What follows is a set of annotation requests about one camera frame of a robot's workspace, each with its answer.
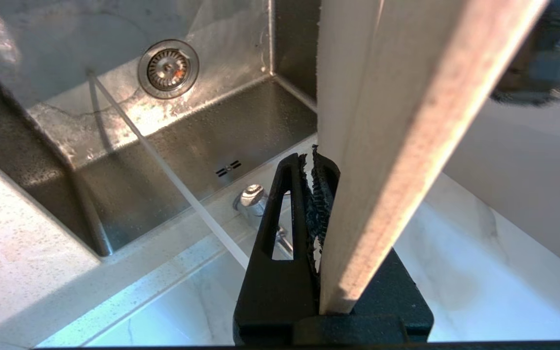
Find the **marble surface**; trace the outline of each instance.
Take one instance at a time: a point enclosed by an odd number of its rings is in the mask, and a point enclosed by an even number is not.
[[[560,339],[560,258],[448,176],[395,249],[434,313],[430,341]]]
[[[88,69],[143,135],[268,74],[268,2],[221,3],[0,0],[0,82],[73,167],[83,166],[105,152]],[[168,38],[186,41],[201,62],[196,84],[178,100],[155,99],[138,83],[140,56]],[[101,95],[96,102],[109,106]],[[112,108],[102,118],[113,148],[137,141]]]
[[[560,257],[560,103],[485,102],[444,172]]]
[[[560,259],[446,175],[395,249],[434,313],[429,341],[560,339]],[[242,279],[222,253],[85,345],[232,344]]]

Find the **black clamp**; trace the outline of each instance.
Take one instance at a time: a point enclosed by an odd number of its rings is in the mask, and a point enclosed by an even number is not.
[[[314,154],[319,179],[335,194],[340,172]],[[433,326],[429,306],[394,251],[388,255],[349,315],[318,314],[318,276],[313,272],[307,226],[309,190],[303,157],[278,165],[233,318],[235,343],[255,346],[395,344],[424,342]],[[291,191],[293,260],[274,261],[282,198]]]

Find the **sink overflow slot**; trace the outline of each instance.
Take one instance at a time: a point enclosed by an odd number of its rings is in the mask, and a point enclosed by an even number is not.
[[[224,175],[229,173],[229,171],[231,171],[233,169],[236,169],[236,168],[239,168],[240,166],[241,166],[240,161],[234,161],[230,165],[224,166],[224,168],[219,169],[215,173],[217,174],[217,177],[223,177]]]

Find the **sink wall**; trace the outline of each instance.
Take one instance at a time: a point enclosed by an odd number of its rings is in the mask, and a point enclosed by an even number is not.
[[[314,99],[319,5],[0,0],[0,168],[108,255],[189,204],[86,69],[204,199],[315,132],[315,113],[292,94]],[[158,100],[139,87],[137,65],[167,38],[193,46],[200,73],[181,97]]]
[[[0,82],[78,168],[136,141],[100,93],[93,105],[87,69],[148,135],[269,74],[268,12],[268,0],[0,0]],[[158,100],[138,85],[138,59],[168,38],[193,46],[200,73]]]

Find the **drain strainer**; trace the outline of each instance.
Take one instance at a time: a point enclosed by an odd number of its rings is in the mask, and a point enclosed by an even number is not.
[[[198,56],[180,40],[165,40],[146,51],[138,65],[138,79],[147,93],[174,98],[189,90],[198,77]]]

